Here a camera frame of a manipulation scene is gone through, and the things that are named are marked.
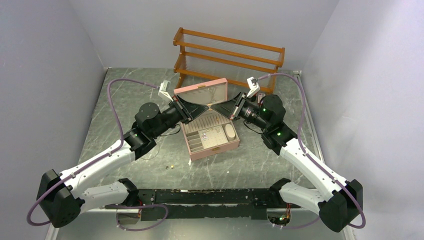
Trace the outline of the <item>pink jewelry box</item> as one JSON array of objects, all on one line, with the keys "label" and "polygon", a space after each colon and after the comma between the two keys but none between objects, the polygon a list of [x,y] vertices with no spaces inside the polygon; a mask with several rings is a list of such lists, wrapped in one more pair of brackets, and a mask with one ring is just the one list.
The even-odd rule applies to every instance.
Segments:
[{"label": "pink jewelry box", "polygon": [[182,125],[191,161],[239,147],[240,138],[233,122],[211,109],[213,104],[228,100],[226,78],[176,88],[173,92],[185,101],[207,106],[199,117]]}]

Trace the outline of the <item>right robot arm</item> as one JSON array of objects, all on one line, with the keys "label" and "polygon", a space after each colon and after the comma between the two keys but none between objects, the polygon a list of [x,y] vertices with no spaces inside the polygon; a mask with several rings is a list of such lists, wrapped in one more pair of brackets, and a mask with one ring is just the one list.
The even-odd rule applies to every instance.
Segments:
[{"label": "right robot arm", "polygon": [[266,147],[288,160],[313,184],[301,187],[283,179],[275,184],[270,202],[275,207],[294,204],[319,216],[333,232],[341,232],[358,216],[363,215],[363,186],[356,179],[347,180],[310,153],[301,138],[284,123],[286,110],[279,96],[270,94],[254,104],[246,94],[211,105],[212,110],[231,121],[243,119],[260,128]]}]

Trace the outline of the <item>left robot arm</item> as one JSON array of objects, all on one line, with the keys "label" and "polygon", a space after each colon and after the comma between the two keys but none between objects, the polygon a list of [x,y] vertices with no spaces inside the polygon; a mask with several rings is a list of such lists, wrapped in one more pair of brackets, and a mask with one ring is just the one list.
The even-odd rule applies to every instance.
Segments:
[{"label": "left robot arm", "polygon": [[134,116],[131,129],[108,149],[60,173],[54,169],[46,171],[40,180],[36,204],[55,228],[64,227],[80,214],[100,206],[134,207],[139,202],[139,190],[129,179],[122,178],[101,187],[92,185],[115,169],[146,155],[168,129],[179,123],[188,124],[208,110],[207,105],[192,103],[177,95],[164,111],[153,102],[143,104]]}]

